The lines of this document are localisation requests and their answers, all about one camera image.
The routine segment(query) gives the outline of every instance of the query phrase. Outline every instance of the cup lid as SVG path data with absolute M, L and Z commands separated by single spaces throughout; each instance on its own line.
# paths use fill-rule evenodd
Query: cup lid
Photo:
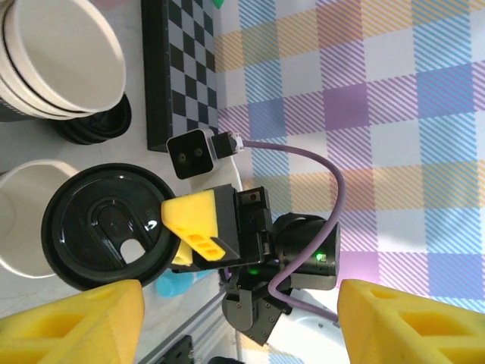
M 113 163 L 81 171 L 52 197 L 42 221 L 42 248 L 52 270 L 80 289 L 138 279 L 146 285 L 173 261 L 180 239 L 161 222 L 161 203 L 174 198 L 157 175 Z M 125 260 L 121 247 L 144 253 Z

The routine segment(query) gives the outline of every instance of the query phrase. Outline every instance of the checkerboard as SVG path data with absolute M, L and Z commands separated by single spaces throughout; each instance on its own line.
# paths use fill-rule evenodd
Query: checkerboard
M 165 151 L 189 130 L 217 133 L 213 9 L 211 0 L 142 2 L 149 149 Z
M 214 28 L 221 130 L 343 170 L 339 281 L 485 312 L 485 1 L 227 1 Z M 275 217 L 328 216 L 319 165 L 260 150 L 237 163 Z

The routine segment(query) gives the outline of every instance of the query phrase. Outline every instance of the stacked paper cups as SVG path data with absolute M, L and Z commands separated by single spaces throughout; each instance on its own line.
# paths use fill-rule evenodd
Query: stacked paper cups
M 88 0 L 0 0 L 0 121 L 69 120 L 116 106 L 120 44 Z

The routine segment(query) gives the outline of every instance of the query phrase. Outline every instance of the purple cable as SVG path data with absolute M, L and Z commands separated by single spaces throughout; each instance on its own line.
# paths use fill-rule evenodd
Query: purple cable
M 255 142 L 252 140 L 244 140 L 244 146 L 248 148 L 257 148 L 257 149 L 272 149 L 277 150 L 280 152 L 288 152 L 292 154 L 301 155 L 303 157 L 307 157 L 313 159 L 314 161 L 322 164 L 327 168 L 335 177 L 338 193 L 336 196 L 335 206 L 333 207 L 332 212 L 330 213 L 330 217 L 328 218 L 325 225 L 322 229 L 318 232 L 318 234 L 314 237 L 314 239 L 307 245 L 306 248 L 298 255 L 298 257 L 293 260 L 290 264 L 288 264 L 281 272 L 274 276 L 274 278 L 270 281 L 268 285 L 268 291 L 271 296 L 277 298 L 280 301 L 288 303 L 292 307 L 296 307 L 299 309 L 304 309 L 305 311 L 309 311 L 315 313 L 317 315 L 323 316 L 328 320 L 333 322 L 338 322 L 338 316 L 335 312 L 327 311 L 326 309 L 321 309 L 320 307 L 316 307 L 311 305 L 310 303 L 306 303 L 301 300 L 297 300 L 293 297 L 287 296 L 284 293 L 281 293 L 277 290 L 277 287 L 283 282 L 286 278 L 289 277 L 296 269 L 299 268 L 300 265 L 305 263 L 308 258 L 310 258 L 320 247 L 323 241 L 327 239 L 330 232 L 335 227 L 336 223 L 339 221 L 340 214 L 342 213 L 343 206 L 346 201 L 346 182 L 343 178 L 342 173 L 339 169 L 328 159 L 318 155 L 316 153 L 310 152 L 308 150 L 295 148 L 294 146 L 284 146 L 281 144 L 272 144 L 272 143 L 263 143 L 263 142 Z

